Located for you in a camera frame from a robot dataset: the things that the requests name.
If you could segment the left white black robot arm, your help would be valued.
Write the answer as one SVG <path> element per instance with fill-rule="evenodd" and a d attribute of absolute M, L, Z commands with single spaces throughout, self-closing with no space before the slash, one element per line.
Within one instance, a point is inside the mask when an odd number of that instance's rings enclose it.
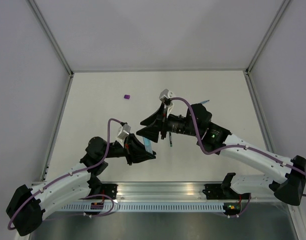
<path fill-rule="evenodd" d="M 108 167 L 106 158 L 125 158 L 128 165 L 156 158 L 155 151 L 147 151 L 143 143 L 131 133 L 120 144 L 93 137 L 78 164 L 59 177 L 28 187 L 19 186 L 7 208 L 10 218 L 7 228 L 23 237 L 35 231 L 42 222 L 61 207 L 78 199 L 97 199 L 102 193 L 98 176 Z"/>

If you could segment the green pen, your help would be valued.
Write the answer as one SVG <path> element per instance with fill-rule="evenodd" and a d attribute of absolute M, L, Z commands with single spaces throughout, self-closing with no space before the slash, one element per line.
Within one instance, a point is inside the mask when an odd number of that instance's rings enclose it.
<path fill-rule="evenodd" d="M 169 139 L 169 146 L 172 148 L 173 147 L 173 139 L 172 139 L 172 133 L 168 133 L 168 139 Z"/>

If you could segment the blue marker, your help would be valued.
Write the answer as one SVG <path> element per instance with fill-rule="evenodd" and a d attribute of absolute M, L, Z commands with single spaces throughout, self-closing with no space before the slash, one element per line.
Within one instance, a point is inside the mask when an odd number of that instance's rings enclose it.
<path fill-rule="evenodd" d="M 143 137 L 143 144 L 144 144 L 145 150 L 148 153 L 153 154 L 153 149 L 152 149 L 151 141 L 149 139 Z"/>

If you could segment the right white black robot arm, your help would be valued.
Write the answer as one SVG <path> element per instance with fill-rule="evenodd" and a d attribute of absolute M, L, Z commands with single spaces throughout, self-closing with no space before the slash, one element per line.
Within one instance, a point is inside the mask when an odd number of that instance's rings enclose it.
<path fill-rule="evenodd" d="M 197 145 L 207 155 L 226 156 L 240 161 L 258 171 L 260 175 L 228 173 L 221 183 L 221 194 L 228 199 L 235 195 L 273 195 L 281 202 L 299 206 L 306 186 L 306 159 L 302 156 L 284 157 L 248 144 L 211 121 L 212 114 L 201 104 L 188 107 L 186 116 L 168 113 L 161 104 L 151 116 L 144 119 L 137 135 L 157 143 L 168 133 L 194 136 Z"/>

